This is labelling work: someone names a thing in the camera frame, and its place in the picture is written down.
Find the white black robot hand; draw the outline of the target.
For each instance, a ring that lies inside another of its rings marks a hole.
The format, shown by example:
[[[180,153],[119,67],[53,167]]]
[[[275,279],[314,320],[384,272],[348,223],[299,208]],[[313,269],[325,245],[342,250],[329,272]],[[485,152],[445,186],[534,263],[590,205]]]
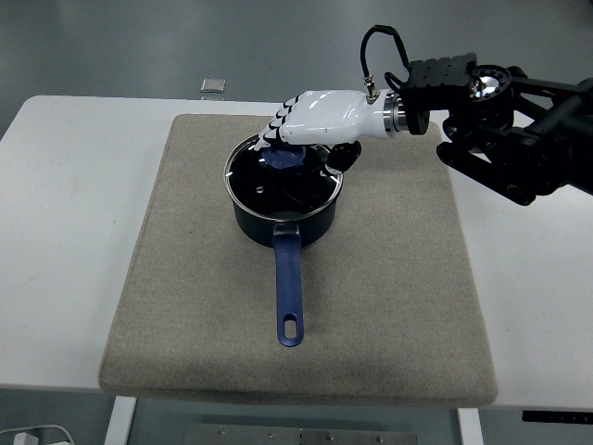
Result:
[[[332,151],[322,174],[337,176],[356,162],[359,138],[387,139],[396,134],[395,105],[396,96],[388,90],[381,90],[372,101],[354,90],[307,91],[279,107],[254,149],[328,146]]]

